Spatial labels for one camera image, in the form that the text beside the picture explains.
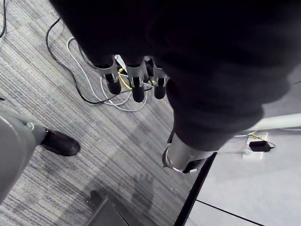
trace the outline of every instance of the yellow cable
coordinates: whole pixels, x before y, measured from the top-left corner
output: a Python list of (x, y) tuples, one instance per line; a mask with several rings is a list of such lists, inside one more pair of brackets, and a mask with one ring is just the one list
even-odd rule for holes
[(122, 83), (128, 88), (128, 89), (132, 89), (131, 87), (129, 87), (129, 85), (126, 84), (126, 82), (123, 80), (123, 78), (121, 77), (121, 75), (119, 75), (120, 80), (122, 81)]

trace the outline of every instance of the white pipe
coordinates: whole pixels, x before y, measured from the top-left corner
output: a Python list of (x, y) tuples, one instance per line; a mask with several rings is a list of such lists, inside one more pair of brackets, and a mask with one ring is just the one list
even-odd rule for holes
[(247, 129), (247, 131), (279, 129), (298, 126), (301, 126), (301, 113), (264, 118), (261, 119), (257, 124), (255, 124), (251, 128)]

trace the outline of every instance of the wire bundle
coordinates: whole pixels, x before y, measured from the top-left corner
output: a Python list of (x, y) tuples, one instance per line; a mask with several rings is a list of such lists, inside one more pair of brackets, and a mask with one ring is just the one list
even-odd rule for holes
[[(132, 91), (131, 91), (130, 89), (129, 89), (129, 90), (124, 90), (124, 91), (120, 92), (120, 93), (117, 94), (117, 95), (114, 95), (114, 96), (112, 96), (112, 97), (108, 97), (108, 95), (106, 94), (106, 92), (105, 92), (105, 90), (104, 90), (104, 88), (103, 88), (103, 80), (102, 80), (102, 77), (101, 77), (101, 76), (100, 76), (101, 89), (102, 89), (103, 94), (104, 94), (104, 96), (106, 97), (106, 99), (105, 99), (105, 100), (102, 100), (102, 99), (100, 99), (100, 98), (96, 95), (96, 93), (94, 92), (94, 89), (93, 89), (93, 87), (92, 87), (92, 85), (91, 85), (91, 82), (90, 82), (90, 79), (89, 79), (87, 73), (85, 72), (85, 70), (83, 69), (83, 67), (80, 65), (80, 63), (78, 62), (78, 60), (75, 58), (75, 56), (72, 54), (72, 52), (71, 52), (71, 50), (70, 50), (70, 43), (71, 43), (71, 41), (74, 40), (74, 37), (72, 37), (72, 38), (68, 39), (67, 42), (66, 42), (67, 50), (68, 50), (69, 54), (71, 55), (72, 59), (76, 62), (76, 64), (78, 65), (78, 67), (79, 67), (79, 68), (81, 69), (81, 71), (83, 72), (83, 74), (84, 74), (84, 76), (85, 76), (85, 78), (86, 78), (86, 80), (87, 80), (87, 82), (88, 82), (88, 84), (89, 84), (89, 86), (90, 86), (90, 89), (91, 89), (93, 95), (94, 95), (99, 101), (98, 101), (98, 102), (92, 102), (92, 101), (89, 101), (89, 100), (87, 100), (87, 99), (82, 95), (82, 93), (81, 93), (81, 91), (80, 91), (80, 89), (79, 89), (79, 87), (78, 87), (78, 85), (77, 85), (77, 81), (76, 81), (76, 78), (75, 78), (75, 76), (74, 76), (74, 73), (70, 70), (70, 68), (68, 68), (68, 67), (67, 67), (66, 65), (64, 65), (61, 61), (59, 61), (59, 60), (57, 59), (56, 56), (54, 56), (54, 54), (53, 54), (52, 51), (50, 50), (50, 47), (49, 47), (49, 44), (48, 44), (49, 32), (51, 31), (51, 29), (52, 29), (59, 21), (60, 21), (60, 18), (57, 19), (57, 20), (49, 27), (49, 29), (47, 30), (46, 38), (45, 38), (45, 41), (46, 41), (46, 47), (47, 47), (47, 50), (48, 50), (48, 52), (50, 53), (51, 57), (52, 57), (52, 58), (53, 58), (60, 66), (62, 66), (65, 70), (67, 70), (67, 71), (69, 72), (69, 74), (72, 76), (73, 81), (74, 81), (75, 88), (76, 88), (78, 94), (80, 95), (80, 97), (81, 97), (84, 101), (86, 101), (86, 102), (88, 102), (88, 103), (90, 103), (90, 104), (93, 104), (93, 105), (98, 105), (98, 104), (112, 105), (112, 106), (114, 106), (114, 107), (116, 107), (116, 108), (118, 108), (118, 109), (120, 109), (120, 110), (122, 110), (122, 111), (126, 111), (126, 112), (136, 112), (136, 111), (141, 110), (141, 109), (145, 106), (145, 104), (146, 104), (146, 101), (147, 101), (147, 92), (146, 92), (146, 95), (145, 95), (145, 101), (144, 101), (143, 105), (142, 105), (140, 108), (138, 108), (138, 109), (126, 109), (126, 108), (119, 107), (119, 105), (122, 105), (122, 104), (126, 103), (126, 102), (129, 100), (129, 98), (130, 98), (130, 96), (131, 96), (131, 94), (132, 94)], [(85, 58), (85, 56), (84, 56), (84, 54), (82, 53), (82, 51), (81, 51), (80, 48), (79, 48), (79, 51), (80, 51), (80, 54), (81, 54), (83, 60), (84, 60), (88, 65), (90, 65), (92, 68), (97, 69), (95, 66), (93, 66), (93, 65)], [(121, 74), (121, 73), (119, 73), (119, 76), (125, 76), (125, 77), (127, 77), (127, 75), (124, 75), (124, 74)], [(148, 84), (148, 83), (144, 83), (144, 87), (146, 87), (146, 86), (149, 86), (149, 88), (148, 88), (148, 89), (144, 89), (144, 91), (148, 91), (148, 90), (151, 90), (151, 89), (152, 89), (152, 85), (150, 85), (150, 84)], [(114, 103), (113, 101), (111, 101), (111, 99), (113, 99), (114, 97), (116, 97), (116, 96), (118, 96), (118, 95), (120, 95), (120, 94), (122, 94), (122, 93), (125, 93), (125, 92), (130, 92), (130, 93), (129, 93), (129, 95), (126, 97), (126, 99), (125, 99), (124, 101), (122, 101), (122, 102), (120, 102), (120, 103), (117, 103), (117, 104)]]

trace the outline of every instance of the black power adapter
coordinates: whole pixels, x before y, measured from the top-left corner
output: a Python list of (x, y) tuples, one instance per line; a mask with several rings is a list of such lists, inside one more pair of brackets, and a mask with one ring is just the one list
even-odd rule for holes
[(269, 152), (272, 148), (269, 143), (265, 140), (263, 141), (252, 141), (249, 144), (249, 147), (254, 152)]

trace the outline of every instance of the person's leg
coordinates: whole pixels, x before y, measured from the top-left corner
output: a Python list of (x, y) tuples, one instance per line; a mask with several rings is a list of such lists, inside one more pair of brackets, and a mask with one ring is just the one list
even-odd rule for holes
[(21, 176), (37, 145), (63, 156), (80, 150), (73, 138), (20, 115), (0, 112), (0, 204)]

